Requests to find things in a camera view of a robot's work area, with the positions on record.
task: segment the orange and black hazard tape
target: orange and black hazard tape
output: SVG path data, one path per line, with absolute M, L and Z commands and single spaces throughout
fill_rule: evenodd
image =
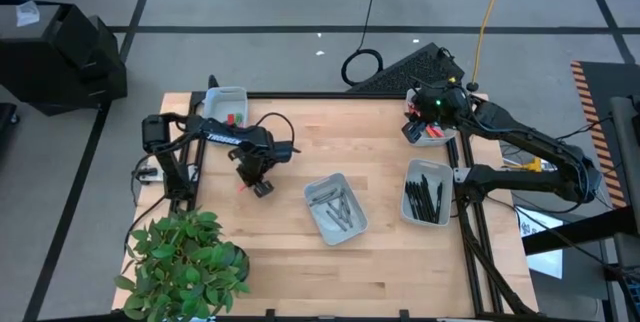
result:
M 589 121 L 590 123 L 599 121 L 600 119 L 598 118 L 596 107 L 593 104 L 593 99 L 591 98 L 591 93 L 589 92 L 589 85 L 587 84 L 587 80 L 584 76 L 582 64 L 580 64 L 580 62 L 578 61 L 572 61 L 571 72 L 573 73 L 573 79 L 576 82 L 576 88 L 578 89 L 578 94 L 580 95 L 580 103 L 582 104 L 582 110 L 584 111 L 584 115 L 587 118 L 587 121 Z M 598 161 L 600 162 L 600 166 L 603 171 L 603 182 L 607 186 L 607 191 L 609 192 L 609 196 L 611 197 L 611 203 L 618 208 L 625 207 L 627 203 L 625 202 L 624 193 L 622 192 L 620 181 L 618 180 L 618 175 L 613 169 L 615 165 L 611 160 L 609 145 L 607 145 L 607 140 L 604 136 L 604 133 L 602 133 L 602 127 L 599 124 L 594 125 L 593 129 L 591 129 L 590 132 L 591 140 L 593 141 L 593 145 L 596 148 Z

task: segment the potted plant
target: potted plant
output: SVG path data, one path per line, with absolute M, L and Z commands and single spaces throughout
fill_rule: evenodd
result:
M 233 294 L 249 293 L 245 280 L 249 257 L 231 242 L 219 240 L 220 224 L 212 212 L 171 213 L 148 228 L 131 232 L 137 240 L 127 253 L 136 281 L 121 275 L 118 288 L 131 291 L 124 313 L 149 322 L 190 321 L 233 306 Z

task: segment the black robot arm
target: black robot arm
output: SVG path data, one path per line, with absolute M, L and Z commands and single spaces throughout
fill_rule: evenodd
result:
M 409 122 L 402 128 L 415 142 L 427 124 L 455 128 L 490 140 L 502 140 L 556 166 L 555 171 L 504 171 L 486 165 L 460 169 L 455 182 L 463 198 L 482 201 L 494 189 L 553 192 L 577 203 L 595 198 L 602 175 L 579 147 L 567 145 L 513 119 L 495 103 L 467 95 L 457 83 L 438 82 L 417 91 Z
M 169 135 L 171 123 L 176 123 L 184 132 L 174 141 Z M 165 174 L 167 198 L 188 200 L 193 197 L 194 185 L 189 179 L 187 166 L 176 159 L 174 151 L 200 138 L 236 146 L 228 156 L 231 160 L 240 161 L 236 171 L 258 197 L 273 190 L 271 183 L 263 180 L 264 174 L 276 163 L 289 162 L 293 152 L 299 152 L 293 147 L 293 141 L 276 142 L 271 132 L 260 126 L 230 126 L 198 115 L 150 115 L 142 121 L 142 147 L 156 156 L 160 163 Z

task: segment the gray floor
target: gray floor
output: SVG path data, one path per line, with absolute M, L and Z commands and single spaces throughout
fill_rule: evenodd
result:
M 137 0 L 53 0 L 78 4 L 112 26 L 127 26 Z M 368 0 L 148 0 L 142 26 L 361 25 Z M 619 25 L 640 26 L 637 0 L 607 0 Z M 375 0 L 371 24 L 479 26 L 488 0 Z M 606 26 L 594 0 L 498 0 L 492 26 Z M 113 103 L 40 318 L 106 313 L 122 239 L 132 220 L 128 176 L 142 155 L 140 121 L 168 91 L 203 90 L 215 73 L 223 85 L 252 91 L 343 91 L 340 66 L 359 34 L 136 34 L 127 61 L 129 97 Z M 625 37 L 640 58 L 640 36 Z M 365 47 L 390 65 L 429 42 L 446 46 L 468 73 L 476 35 L 370 34 Z M 481 91 L 522 122 L 550 135 L 586 123 L 575 91 L 572 60 L 622 62 L 614 41 L 597 35 L 488 35 L 478 82 Z M 356 60 L 352 79 L 373 72 Z M 2 100 L 12 100 L 0 91 Z M 23 117 L 0 166 L 0 320 L 21 320 L 83 153 L 95 111 L 46 118 L 20 105 Z M 571 140 L 589 155 L 589 136 Z M 565 202 L 523 194 L 549 208 Z M 599 204 L 581 207 L 589 216 Z M 534 281 L 542 311 L 599 320 L 586 297 L 558 293 Z

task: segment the wooden table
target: wooden table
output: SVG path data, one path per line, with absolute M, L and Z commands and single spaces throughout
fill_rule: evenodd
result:
M 189 93 L 166 94 L 162 112 L 186 114 L 189 99 Z M 402 103 L 251 99 L 249 121 L 254 123 L 267 112 L 284 114 L 295 127 L 295 144 L 302 150 L 290 163 L 266 174 L 275 191 L 262 199 L 248 190 L 237 192 L 242 182 L 227 157 L 231 147 L 207 146 L 197 204 L 218 215 L 226 238 L 244 248 L 251 259 L 252 293 L 235 301 L 232 315 L 263 316 L 266 309 L 275 308 L 277 316 L 393 317 L 400 309 L 408 309 L 412 317 L 474 316 L 457 219 L 442 228 L 400 219 L 409 160 L 449 163 L 445 147 L 409 146 L 400 131 L 405 123 Z M 268 118 L 262 125 L 276 140 L 290 138 L 288 125 L 278 118 Z M 179 133 L 172 130 L 172 137 Z M 475 136 L 471 145 L 476 163 L 502 164 L 497 141 Z M 347 176 L 369 228 L 329 247 L 305 206 L 303 188 L 338 171 Z M 162 193 L 161 184 L 143 187 L 136 216 Z M 507 191 L 492 196 L 511 203 Z M 144 222 L 167 215 L 168 209 L 167 202 Z M 537 309 L 514 212 L 490 201 L 484 209 L 497 268 L 522 300 Z M 472 209 L 468 210 L 473 220 Z M 125 256 L 123 266 L 128 260 Z M 484 309 L 491 311 L 486 275 L 477 265 Z M 134 277 L 133 268 L 128 277 Z M 113 308 L 121 308 L 127 296 L 127 291 L 117 290 Z

